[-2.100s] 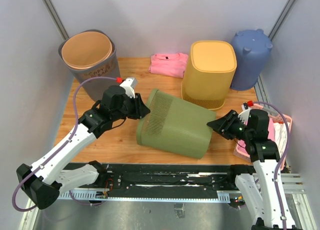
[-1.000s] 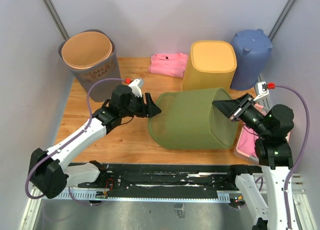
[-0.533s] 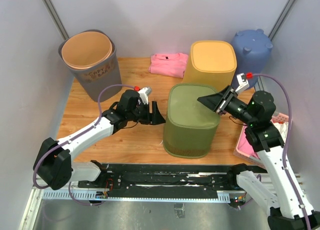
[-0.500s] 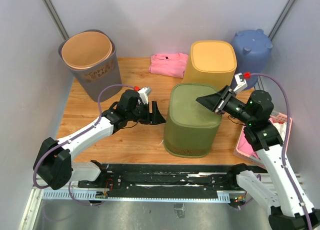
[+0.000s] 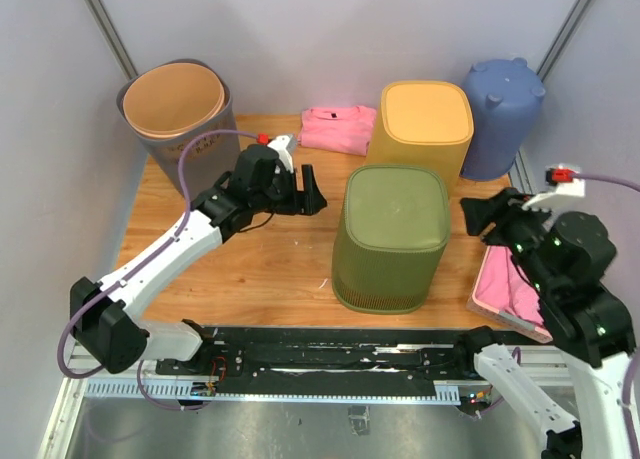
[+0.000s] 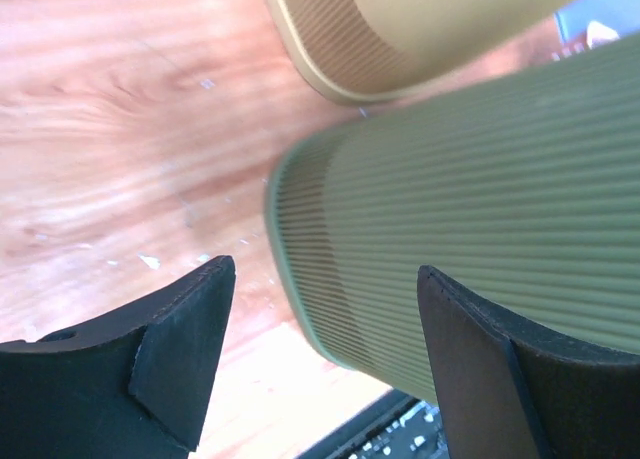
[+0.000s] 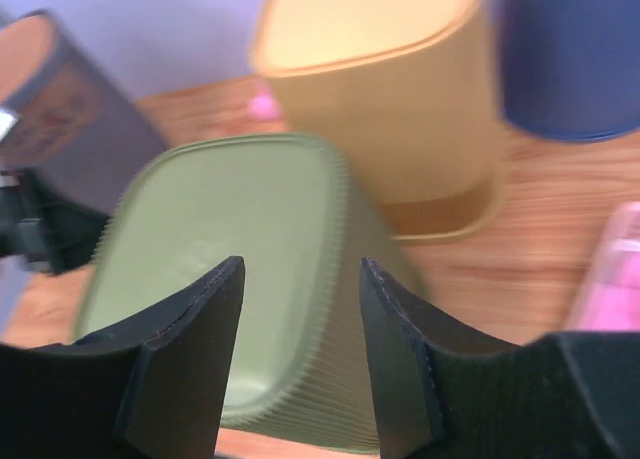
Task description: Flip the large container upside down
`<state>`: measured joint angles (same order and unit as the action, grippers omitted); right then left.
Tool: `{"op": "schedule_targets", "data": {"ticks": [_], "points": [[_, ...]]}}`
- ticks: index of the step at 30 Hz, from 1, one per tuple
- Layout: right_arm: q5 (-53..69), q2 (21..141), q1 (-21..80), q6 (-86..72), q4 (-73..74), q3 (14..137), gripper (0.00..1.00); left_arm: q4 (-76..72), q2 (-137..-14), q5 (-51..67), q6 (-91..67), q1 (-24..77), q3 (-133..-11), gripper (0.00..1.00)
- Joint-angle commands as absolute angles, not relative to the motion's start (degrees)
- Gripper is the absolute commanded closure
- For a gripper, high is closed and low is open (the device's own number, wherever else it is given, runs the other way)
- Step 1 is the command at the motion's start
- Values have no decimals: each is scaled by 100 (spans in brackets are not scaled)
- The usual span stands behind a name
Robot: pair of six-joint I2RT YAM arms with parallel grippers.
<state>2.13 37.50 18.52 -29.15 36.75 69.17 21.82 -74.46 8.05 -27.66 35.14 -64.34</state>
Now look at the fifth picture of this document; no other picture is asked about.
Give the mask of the blue plastic bucket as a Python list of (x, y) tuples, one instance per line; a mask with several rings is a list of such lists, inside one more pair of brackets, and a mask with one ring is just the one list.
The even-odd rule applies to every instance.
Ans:
[(527, 60), (492, 59), (473, 64), (462, 83), (474, 133), (461, 176), (491, 181), (505, 175), (532, 131), (546, 89)]

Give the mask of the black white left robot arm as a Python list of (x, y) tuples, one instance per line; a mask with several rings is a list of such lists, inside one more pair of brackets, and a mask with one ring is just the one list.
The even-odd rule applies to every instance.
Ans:
[(118, 374), (140, 360), (176, 360), (200, 375), (212, 367), (213, 338), (202, 326), (142, 317), (191, 264), (249, 231), (255, 215), (312, 216), (326, 207), (312, 166), (294, 166), (296, 146), (291, 135), (248, 146), (151, 246), (99, 281), (83, 277), (72, 286), (71, 333), (100, 368)]

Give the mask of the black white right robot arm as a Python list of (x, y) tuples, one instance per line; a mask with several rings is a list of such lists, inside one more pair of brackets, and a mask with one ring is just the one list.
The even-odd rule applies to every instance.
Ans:
[(639, 417), (633, 375), (639, 366), (626, 305), (601, 279), (616, 256), (595, 215), (560, 214), (551, 227), (532, 197), (505, 188), (460, 201), (468, 235), (507, 249), (535, 290), (543, 326), (569, 372), (579, 414), (564, 411), (519, 366), (488, 326), (461, 334), (453, 366), (481, 378), (535, 430), (543, 458), (636, 458)]

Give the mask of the yellow ribbed plastic bin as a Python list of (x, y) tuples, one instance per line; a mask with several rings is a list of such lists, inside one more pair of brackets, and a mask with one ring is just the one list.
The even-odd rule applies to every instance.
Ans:
[(401, 164), (439, 175), (453, 194), (474, 134), (464, 91), (443, 81), (398, 81), (380, 97), (367, 164)]

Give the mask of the green ribbed plastic bin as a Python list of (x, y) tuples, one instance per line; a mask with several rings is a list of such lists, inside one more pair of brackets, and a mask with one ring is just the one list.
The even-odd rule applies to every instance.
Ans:
[(347, 308), (407, 314), (425, 302), (451, 234), (449, 197), (435, 172), (373, 164), (349, 177), (331, 283)]

